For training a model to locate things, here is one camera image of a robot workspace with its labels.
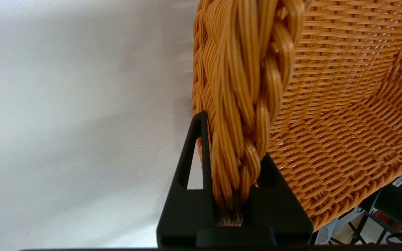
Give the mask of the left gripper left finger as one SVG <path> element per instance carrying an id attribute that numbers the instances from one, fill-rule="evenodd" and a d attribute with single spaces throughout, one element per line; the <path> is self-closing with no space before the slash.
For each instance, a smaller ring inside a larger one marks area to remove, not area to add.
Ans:
<path id="1" fill-rule="evenodd" d="M 196 141 L 201 139 L 202 189 L 188 189 Z M 196 246 L 197 233 L 215 227 L 207 113 L 191 120 L 180 159 L 157 226 L 158 246 Z"/>

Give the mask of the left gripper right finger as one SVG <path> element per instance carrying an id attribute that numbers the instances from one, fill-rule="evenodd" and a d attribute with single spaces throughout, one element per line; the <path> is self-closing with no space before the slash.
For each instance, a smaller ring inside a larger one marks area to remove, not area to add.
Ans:
<path id="1" fill-rule="evenodd" d="M 313 224 L 273 159 L 261 160 L 257 186 L 250 188 L 244 234 L 255 245 L 308 245 Z"/>

